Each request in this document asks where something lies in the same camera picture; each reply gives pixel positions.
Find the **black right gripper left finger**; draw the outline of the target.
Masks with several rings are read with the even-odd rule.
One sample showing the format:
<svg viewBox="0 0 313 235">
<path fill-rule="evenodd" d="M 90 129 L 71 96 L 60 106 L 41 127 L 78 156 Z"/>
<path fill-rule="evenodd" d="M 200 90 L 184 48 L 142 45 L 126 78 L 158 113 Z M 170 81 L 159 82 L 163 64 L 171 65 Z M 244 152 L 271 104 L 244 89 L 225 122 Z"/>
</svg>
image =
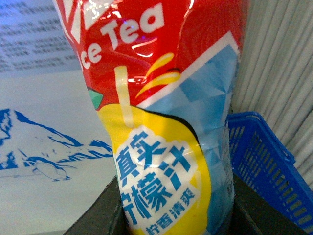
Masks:
<svg viewBox="0 0 313 235">
<path fill-rule="evenodd" d="M 92 206 L 64 234 L 127 235 L 117 178 L 114 177 Z"/>
</svg>

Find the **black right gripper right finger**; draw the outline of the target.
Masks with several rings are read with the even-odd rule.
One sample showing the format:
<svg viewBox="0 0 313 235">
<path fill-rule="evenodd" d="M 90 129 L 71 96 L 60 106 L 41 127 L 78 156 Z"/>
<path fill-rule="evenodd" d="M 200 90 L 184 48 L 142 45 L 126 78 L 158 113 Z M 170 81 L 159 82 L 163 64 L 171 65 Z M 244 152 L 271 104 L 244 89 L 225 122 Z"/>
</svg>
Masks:
<svg viewBox="0 0 313 235">
<path fill-rule="evenodd" d="M 238 176 L 234 175 L 235 200 L 229 233 L 231 235 L 305 235 Z"/>
</svg>

